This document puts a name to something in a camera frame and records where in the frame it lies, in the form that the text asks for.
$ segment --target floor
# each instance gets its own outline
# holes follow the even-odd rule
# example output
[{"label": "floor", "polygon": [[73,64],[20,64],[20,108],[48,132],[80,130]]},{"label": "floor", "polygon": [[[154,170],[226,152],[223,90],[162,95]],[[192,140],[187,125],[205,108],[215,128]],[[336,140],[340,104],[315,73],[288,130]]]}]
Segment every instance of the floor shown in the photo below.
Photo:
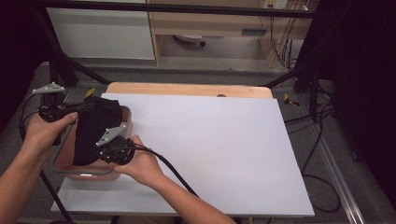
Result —
[{"label": "floor", "polygon": [[[168,83],[196,83],[196,84],[226,84],[226,85],[249,85],[257,86],[265,84],[287,72],[286,68],[278,65],[269,69],[264,61],[264,55],[259,50],[258,38],[230,38],[230,37],[205,37],[205,47],[195,43],[186,43],[172,36],[165,38],[162,62],[156,65],[154,62],[141,62],[135,60],[103,61],[81,60],[92,71],[111,80],[136,81],[136,82],[168,82]],[[31,84],[31,89],[45,85],[48,77],[48,67],[42,66],[36,71],[36,77]],[[70,101],[78,101],[85,95],[87,89],[96,86],[97,94],[106,90],[106,86],[99,85],[81,74],[78,75],[80,82],[76,88],[69,89],[73,94]],[[296,94],[292,90],[293,79],[290,79],[272,89],[274,97],[279,102],[279,107],[284,120],[299,118],[306,114],[308,93]],[[323,81],[322,87],[332,88],[332,84]],[[285,104],[285,93],[294,104]],[[318,98],[319,104],[326,104],[329,97],[322,94]],[[35,110],[38,101],[27,107]],[[16,115],[0,135],[0,151],[3,158],[13,158],[21,140],[18,137]],[[288,125],[290,142],[299,166],[302,168],[311,152],[311,148],[317,140],[319,126],[310,125],[311,120],[304,119],[301,122]],[[381,188],[376,184],[370,170],[364,163],[355,162],[351,157],[351,149],[344,136],[334,113],[323,119],[323,135],[318,149],[312,156],[306,173],[317,175],[337,186],[334,181],[333,171],[330,169],[328,154],[331,152],[333,160],[337,164],[347,189],[353,198],[353,203],[361,214],[360,220],[352,220],[347,205],[343,202],[340,209],[332,213],[322,212],[315,209],[314,217],[305,218],[275,218],[273,223],[396,223],[396,212],[390,206]],[[0,160],[0,168],[3,171],[9,164],[9,160]],[[63,176],[52,171],[50,164],[45,169],[53,186],[60,186]],[[311,195],[311,201],[318,207],[333,209],[337,205],[336,194],[328,185],[314,178],[304,179],[307,190]],[[53,200],[39,181],[35,192],[29,199],[21,217],[27,220],[23,223],[43,223],[49,219],[62,219],[60,214],[49,213]],[[75,220],[81,223],[109,223],[111,217],[99,217],[93,215],[73,214]],[[253,223],[267,223],[268,218],[253,218]],[[243,223],[249,223],[247,217],[242,218]]]}]

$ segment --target white surface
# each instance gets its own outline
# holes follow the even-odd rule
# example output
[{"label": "white surface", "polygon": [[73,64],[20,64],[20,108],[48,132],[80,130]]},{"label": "white surface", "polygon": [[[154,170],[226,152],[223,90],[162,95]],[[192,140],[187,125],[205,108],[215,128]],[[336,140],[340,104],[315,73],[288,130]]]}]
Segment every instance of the white surface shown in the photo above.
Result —
[{"label": "white surface", "polygon": [[[202,199],[224,213],[314,215],[276,100],[134,94],[103,97],[128,106],[133,134],[165,156]],[[175,213],[161,196],[125,175],[114,182],[66,179],[59,196],[71,212]]]},{"label": "white surface", "polygon": [[147,12],[65,8],[48,12],[61,47],[70,57],[154,60]]}]

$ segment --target brown box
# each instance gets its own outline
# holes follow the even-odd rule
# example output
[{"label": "brown box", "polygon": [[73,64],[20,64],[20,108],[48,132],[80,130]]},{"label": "brown box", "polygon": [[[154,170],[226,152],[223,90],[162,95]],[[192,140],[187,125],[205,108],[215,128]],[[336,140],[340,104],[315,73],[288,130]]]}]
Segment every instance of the brown box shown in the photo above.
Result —
[{"label": "brown box", "polygon": [[[120,126],[122,125],[126,125],[124,137],[129,137],[132,132],[131,111],[126,106],[122,107],[122,123]],[[87,166],[72,165],[75,153],[77,126],[78,120],[76,124],[67,130],[66,136],[53,159],[52,168],[58,173],[65,174],[66,177],[70,179],[107,181],[117,179],[120,174],[113,172],[113,169],[108,163],[99,159]]]}]

